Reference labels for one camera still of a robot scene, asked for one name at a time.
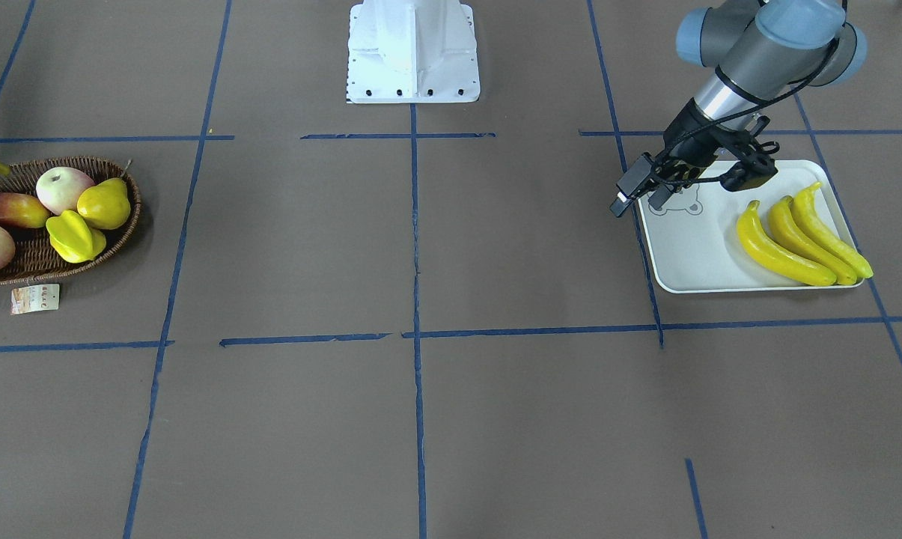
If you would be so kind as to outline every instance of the brown floor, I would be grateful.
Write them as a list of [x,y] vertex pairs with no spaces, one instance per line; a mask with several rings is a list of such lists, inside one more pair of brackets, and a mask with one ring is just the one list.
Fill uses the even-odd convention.
[[146,202],[0,287],[0,539],[902,538],[902,0],[768,112],[874,279],[694,296],[607,207],[703,4],[470,0],[481,99],[411,107],[345,103],[354,3],[0,0],[0,159]]

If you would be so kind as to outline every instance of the yellow pear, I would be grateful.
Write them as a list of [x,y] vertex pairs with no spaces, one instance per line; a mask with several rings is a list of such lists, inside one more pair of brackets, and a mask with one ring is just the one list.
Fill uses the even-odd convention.
[[121,178],[113,177],[94,187],[88,187],[78,197],[78,213],[92,228],[119,228],[132,214],[128,185]]

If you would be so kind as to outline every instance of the paper label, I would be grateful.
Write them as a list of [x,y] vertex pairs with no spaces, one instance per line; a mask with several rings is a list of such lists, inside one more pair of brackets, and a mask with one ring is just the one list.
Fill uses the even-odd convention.
[[58,310],[58,285],[35,285],[12,290],[12,314]]

